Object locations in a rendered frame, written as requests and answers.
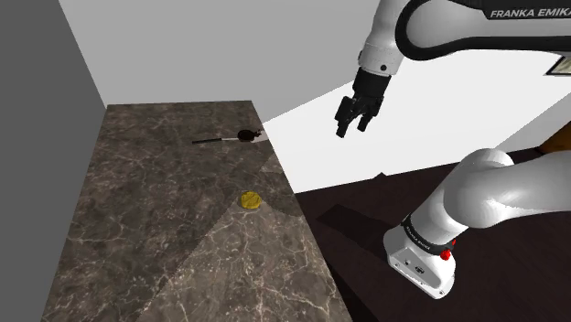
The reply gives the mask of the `dark robot stand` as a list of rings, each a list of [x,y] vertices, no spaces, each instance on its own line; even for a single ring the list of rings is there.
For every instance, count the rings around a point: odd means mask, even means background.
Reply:
[[[297,194],[352,322],[571,322],[571,212],[462,233],[455,283],[438,300],[390,268],[383,235],[452,168]]]

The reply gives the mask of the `black ladle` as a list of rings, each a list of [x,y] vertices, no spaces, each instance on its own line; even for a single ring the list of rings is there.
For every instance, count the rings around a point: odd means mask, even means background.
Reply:
[[[242,129],[233,137],[218,137],[218,138],[210,138],[210,139],[202,139],[202,140],[195,140],[192,141],[192,144],[199,145],[199,144],[206,144],[206,143],[214,143],[214,142],[222,142],[222,141],[237,141],[242,143],[258,143],[264,140],[267,140],[268,137],[264,130],[247,130]]]

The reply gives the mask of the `framed wall picture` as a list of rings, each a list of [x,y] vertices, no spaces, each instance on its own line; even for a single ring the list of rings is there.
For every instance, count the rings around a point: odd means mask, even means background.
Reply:
[[[544,75],[571,77],[571,56],[562,56]]]

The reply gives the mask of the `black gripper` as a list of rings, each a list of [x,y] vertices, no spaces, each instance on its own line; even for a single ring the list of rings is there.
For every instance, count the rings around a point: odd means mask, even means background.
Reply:
[[[343,138],[350,123],[361,114],[357,129],[364,132],[369,122],[378,115],[391,76],[377,75],[359,68],[352,85],[350,98],[344,96],[334,119],[338,123],[336,135]]]

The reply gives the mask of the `brown wooden furniture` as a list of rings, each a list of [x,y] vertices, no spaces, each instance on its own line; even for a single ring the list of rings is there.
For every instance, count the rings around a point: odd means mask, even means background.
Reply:
[[[539,145],[538,150],[543,154],[571,150],[571,127],[561,128]]]

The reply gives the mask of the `yellow round disc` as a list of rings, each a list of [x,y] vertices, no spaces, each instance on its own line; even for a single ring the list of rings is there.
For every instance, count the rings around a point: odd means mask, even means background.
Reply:
[[[240,205],[244,209],[258,209],[261,203],[260,195],[254,191],[245,191],[240,196]]]

